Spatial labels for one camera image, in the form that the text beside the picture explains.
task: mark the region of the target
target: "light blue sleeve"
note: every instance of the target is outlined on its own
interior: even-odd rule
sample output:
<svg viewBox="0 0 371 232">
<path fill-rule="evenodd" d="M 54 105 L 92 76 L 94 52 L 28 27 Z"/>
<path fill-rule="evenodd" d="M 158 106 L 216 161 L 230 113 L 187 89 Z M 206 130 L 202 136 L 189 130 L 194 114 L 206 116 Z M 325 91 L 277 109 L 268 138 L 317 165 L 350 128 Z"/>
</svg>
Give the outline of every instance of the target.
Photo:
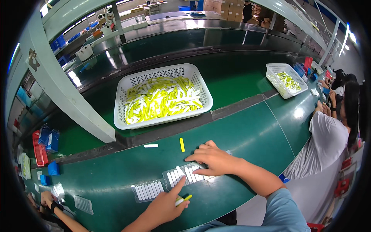
<svg viewBox="0 0 371 232">
<path fill-rule="evenodd" d="M 197 232 L 310 232 L 306 221 L 288 189 L 279 189 L 267 199 L 267 210 L 261 226 L 214 225 L 213 222 L 193 228 Z"/>
</svg>

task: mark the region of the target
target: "blue bucket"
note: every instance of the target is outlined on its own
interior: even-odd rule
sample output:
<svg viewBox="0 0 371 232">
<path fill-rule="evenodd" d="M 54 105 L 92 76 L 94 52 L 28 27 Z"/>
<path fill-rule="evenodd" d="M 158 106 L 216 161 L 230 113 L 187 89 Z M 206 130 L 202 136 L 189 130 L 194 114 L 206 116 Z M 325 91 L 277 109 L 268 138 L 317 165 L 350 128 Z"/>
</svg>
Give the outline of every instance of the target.
<svg viewBox="0 0 371 232">
<path fill-rule="evenodd" d="M 191 7 L 190 6 L 178 6 L 179 11 L 190 11 Z"/>
</svg>

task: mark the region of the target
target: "yellow plastic stick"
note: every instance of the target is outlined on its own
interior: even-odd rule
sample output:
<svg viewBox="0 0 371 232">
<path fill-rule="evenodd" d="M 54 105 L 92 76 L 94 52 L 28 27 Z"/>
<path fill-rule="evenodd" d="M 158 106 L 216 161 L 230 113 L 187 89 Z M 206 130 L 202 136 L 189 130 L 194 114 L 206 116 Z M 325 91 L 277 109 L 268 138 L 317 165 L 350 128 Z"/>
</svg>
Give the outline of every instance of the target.
<svg viewBox="0 0 371 232">
<path fill-rule="evenodd" d="M 180 141 L 180 148 L 182 149 L 182 152 L 185 152 L 186 150 L 184 149 L 183 138 L 180 138 L 179 141 Z"/>
</svg>

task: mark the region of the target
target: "black hair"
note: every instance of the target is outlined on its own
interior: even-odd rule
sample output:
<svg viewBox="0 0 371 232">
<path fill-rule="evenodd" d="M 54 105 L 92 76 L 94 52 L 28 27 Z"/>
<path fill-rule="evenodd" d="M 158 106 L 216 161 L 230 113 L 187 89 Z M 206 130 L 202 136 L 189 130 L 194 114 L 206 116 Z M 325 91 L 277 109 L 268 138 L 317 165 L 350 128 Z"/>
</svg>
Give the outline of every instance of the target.
<svg viewBox="0 0 371 232">
<path fill-rule="evenodd" d="M 347 124 L 350 127 L 348 137 L 348 147 L 352 147 L 358 134 L 358 99 L 359 99 L 359 84 L 354 81 L 349 81 L 345 85 L 344 91 L 344 108 Z"/>
<path fill-rule="evenodd" d="M 343 82 L 344 82 L 344 77 L 345 77 L 345 73 L 342 69 L 336 70 L 335 74 L 336 74 L 336 78 L 331 85 L 331 89 L 334 89 L 334 90 L 344 85 Z"/>
</svg>

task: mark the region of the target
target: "white t-shirt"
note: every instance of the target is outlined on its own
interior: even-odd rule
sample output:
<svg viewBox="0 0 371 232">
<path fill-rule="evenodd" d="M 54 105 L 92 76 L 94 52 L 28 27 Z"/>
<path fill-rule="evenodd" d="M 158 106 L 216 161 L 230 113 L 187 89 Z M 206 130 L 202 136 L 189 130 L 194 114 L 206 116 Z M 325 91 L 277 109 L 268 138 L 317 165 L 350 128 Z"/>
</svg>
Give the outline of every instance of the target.
<svg viewBox="0 0 371 232">
<path fill-rule="evenodd" d="M 335 90 L 334 90 L 334 92 L 336 93 L 336 94 L 339 94 L 340 96 L 344 96 L 344 87 L 343 86 L 340 86 L 340 87 L 337 87 Z"/>
<path fill-rule="evenodd" d="M 309 131 L 312 137 L 299 152 L 283 175 L 300 179 L 314 175 L 334 163 L 348 142 L 348 129 L 341 121 L 317 111 L 311 119 Z"/>
</svg>

